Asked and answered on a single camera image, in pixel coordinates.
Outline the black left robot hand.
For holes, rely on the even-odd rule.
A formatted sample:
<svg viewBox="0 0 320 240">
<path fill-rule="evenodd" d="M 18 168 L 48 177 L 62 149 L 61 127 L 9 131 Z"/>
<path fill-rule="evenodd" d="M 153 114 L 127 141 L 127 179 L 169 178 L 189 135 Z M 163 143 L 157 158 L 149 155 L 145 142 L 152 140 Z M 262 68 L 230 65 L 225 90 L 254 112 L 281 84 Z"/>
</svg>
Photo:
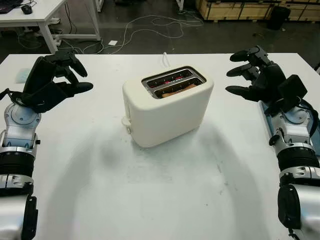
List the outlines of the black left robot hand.
<svg viewBox="0 0 320 240">
<path fill-rule="evenodd" d="M 79 82 L 75 73 L 87 77 L 88 73 L 72 50 L 58 50 L 54 54 L 38 57 L 24 86 L 23 92 L 34 94 L 36 91 L 53 83 L 68 98 L 93 89 L 90 82 Z"/>
</svg>

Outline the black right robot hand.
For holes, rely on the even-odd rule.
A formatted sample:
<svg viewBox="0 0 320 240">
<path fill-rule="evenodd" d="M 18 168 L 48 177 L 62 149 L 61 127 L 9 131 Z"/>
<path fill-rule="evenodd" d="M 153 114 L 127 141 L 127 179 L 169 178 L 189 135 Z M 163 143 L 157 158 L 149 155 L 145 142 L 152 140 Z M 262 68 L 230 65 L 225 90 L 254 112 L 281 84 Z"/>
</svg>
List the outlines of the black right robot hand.
<svg viewBox="0 0 320 240">
<path fill-rule="evenodd" d="M 250 86 L 230 85 L 225 88 L 231 94 L 241 96 L 245 100 L 265 103 L 280 99 L 278 86 L 286 77 L 280 66 L 268 58 L 268 54 L 260 46 L 238 51 L 229 58 L 232 62 L 247 64 L 229 70 L 228 77 L 242 76 L 251 82 Z"/>
</svg>

